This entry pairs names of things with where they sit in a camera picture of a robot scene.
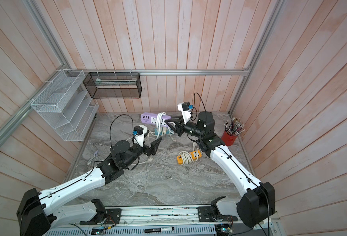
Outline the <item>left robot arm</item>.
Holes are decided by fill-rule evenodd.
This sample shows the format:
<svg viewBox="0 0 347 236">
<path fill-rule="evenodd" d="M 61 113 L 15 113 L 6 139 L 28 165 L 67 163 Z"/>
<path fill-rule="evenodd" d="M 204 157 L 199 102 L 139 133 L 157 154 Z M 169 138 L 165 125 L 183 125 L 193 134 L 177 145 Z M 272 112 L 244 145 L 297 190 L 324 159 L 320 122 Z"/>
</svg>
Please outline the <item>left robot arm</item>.
<svg viewBox="0 0 347 236">
<path fill-rule="evenodd" d="M 133 162 L 139 162 L 142 154 L 155 155 L 161 140 L 156 139 L 150 146 L 119 141 L 111 147 L 109 156 L 89 172 L 50 189 L 37 191 L 33 188 L 25 192 L 17 210 L 20 235 L 42 236 L 53 227 L 77 222 L 84 225 L 106 223 L 109 217 L 101 200 L 74 206 L 66 203 L 115 181 Z"/>
</svg>

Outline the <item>orange power strip with cord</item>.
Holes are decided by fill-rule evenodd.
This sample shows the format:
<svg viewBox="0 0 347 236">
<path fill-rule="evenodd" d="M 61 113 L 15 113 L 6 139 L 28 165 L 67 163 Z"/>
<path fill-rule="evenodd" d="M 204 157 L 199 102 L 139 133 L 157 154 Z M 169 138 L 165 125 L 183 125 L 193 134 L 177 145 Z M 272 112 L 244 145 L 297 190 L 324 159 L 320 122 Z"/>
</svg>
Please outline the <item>orange power strip with cord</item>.
<svg viewBox="0 0 347 236">
<path fill-rule="evenodd" d="M 181 151 L 177 156 L 177 162 L 179 165 L 185 165 L 197 162 L 202 157 L 202 152 L 199 148 L 194 151 L 187 152 Z"/>
</svg>

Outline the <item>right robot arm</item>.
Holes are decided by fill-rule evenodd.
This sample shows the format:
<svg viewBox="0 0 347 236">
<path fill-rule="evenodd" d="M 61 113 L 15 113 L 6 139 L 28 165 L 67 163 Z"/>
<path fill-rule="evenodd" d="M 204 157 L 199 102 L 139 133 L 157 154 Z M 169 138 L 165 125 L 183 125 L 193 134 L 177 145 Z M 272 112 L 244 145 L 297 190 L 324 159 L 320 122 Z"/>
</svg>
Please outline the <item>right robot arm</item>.
<svg viewBox="0 0 347 236">
<path fill-rule="evenodd" d="M 254 227 L 276 212 L 275 189 L 252 175 L 231 153 L 225 142 L 215 133 L 211 112 L 201 112 L 197 122 L 191 121 L 190 112 L 165 120 L 178 136 L 186 133 L 197 138 L 200 150 L 213 160 L 231 179 L 241 199 L 222 196 L 212 201 L 214 217 L 236 216 L 249 228 Z"/>
</svg>

